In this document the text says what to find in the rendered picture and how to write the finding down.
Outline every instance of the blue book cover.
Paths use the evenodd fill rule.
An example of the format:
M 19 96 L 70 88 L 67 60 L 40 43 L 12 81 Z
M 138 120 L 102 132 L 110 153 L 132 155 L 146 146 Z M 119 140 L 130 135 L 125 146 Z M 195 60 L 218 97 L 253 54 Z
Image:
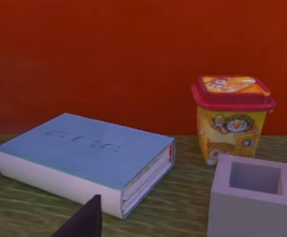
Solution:
M 171 137 L 65 113 L 0 145 L 0 153 L 122 193 L 173 142 Z

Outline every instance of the table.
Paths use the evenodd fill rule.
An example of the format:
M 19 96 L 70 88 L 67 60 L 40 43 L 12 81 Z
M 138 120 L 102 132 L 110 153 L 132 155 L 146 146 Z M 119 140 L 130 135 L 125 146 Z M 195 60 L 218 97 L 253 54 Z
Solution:
M 125 221 L 104 214 L 102 237 L 206 236 L 215 168 L 204 165 L 197 136 L 175 138 L 173 170 Z M 287 162 L 287 136 L 261 137 L 257 157 Z M 80 207 L 0 175 L 0 237 L 49 237 Z

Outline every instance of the square hole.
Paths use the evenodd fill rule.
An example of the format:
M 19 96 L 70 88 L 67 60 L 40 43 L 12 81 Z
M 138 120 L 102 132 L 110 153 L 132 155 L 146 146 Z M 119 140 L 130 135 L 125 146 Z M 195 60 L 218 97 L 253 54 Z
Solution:
M 283 195 L 281 169 L 232 162 L 230 187 Z

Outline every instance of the book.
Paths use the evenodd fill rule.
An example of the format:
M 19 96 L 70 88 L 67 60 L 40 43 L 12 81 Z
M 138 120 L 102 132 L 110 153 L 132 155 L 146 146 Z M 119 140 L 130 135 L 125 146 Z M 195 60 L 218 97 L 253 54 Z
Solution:
M 101 197 L 95 195 L 51 237 L 101 237 Z
M 174 158 L 171 137 L 64 113 L 0 145 L 0 172 L 124 219 Z

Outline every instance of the yellow label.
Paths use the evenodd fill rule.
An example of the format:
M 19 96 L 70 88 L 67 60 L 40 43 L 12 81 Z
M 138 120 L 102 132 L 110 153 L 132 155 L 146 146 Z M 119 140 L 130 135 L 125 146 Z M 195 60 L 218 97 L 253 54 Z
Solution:
M 251 77 L 203 77 L 208 91 L 214 93 L 262 93 L 269 95 Z
M 266 112 L 217 112 L 198 107 L 199 144 L 208 165 L 220 153 L 254 157 Z

